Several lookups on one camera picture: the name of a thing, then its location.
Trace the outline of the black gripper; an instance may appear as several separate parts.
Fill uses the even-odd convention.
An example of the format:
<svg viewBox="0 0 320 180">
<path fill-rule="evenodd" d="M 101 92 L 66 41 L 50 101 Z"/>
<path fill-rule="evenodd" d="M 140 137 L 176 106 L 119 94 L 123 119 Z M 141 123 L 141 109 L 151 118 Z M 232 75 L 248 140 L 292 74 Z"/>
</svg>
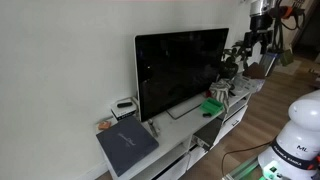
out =
<svg viewBox="0 0 320 180">
<path fill-rule="evenodd" d="M 267 46 L 272 42 L 272 35 L 272 30 L 246 32 L 244 36 L 244 47 L 246 52 L 248 54 L 252 54 L 255 44 L 260 43 L 260 53 L 265 54 L 267 51 Z"/>
</svg>

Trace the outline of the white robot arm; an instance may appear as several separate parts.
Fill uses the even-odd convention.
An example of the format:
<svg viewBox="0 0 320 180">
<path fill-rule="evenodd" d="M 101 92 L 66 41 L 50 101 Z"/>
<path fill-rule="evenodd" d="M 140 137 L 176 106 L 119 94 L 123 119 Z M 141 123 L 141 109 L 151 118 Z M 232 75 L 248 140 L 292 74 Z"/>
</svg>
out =
<svg viewBox="0 0 320 180">
<path fill-rule="evenodd" d="M 260 52 L 284 52 L 284 19 L 304 15 L 297 0 L 283 6 L 282 0 L 252 0 L 250 31 L 245 34 L 244 46 L 250 51 L 256 43 Z M 288 109 L 289 121 L 258 155 L 258 163 L 265 180 L 320 180 L 320 91 L 305 94 Z"/>
</svg>

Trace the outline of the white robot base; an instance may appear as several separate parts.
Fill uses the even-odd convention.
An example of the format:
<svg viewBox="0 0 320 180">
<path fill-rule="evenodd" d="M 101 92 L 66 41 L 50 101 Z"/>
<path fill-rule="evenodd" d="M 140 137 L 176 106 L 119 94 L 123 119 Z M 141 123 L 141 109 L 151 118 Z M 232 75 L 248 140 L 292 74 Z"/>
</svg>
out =
<svg viewBox="0 0 320 180">
<path fill-rule="evenodd" d="M 318 153 L 298 143 L 274 140 L 258 156 L 266 180 L 320 180 Z"/>
</svg>

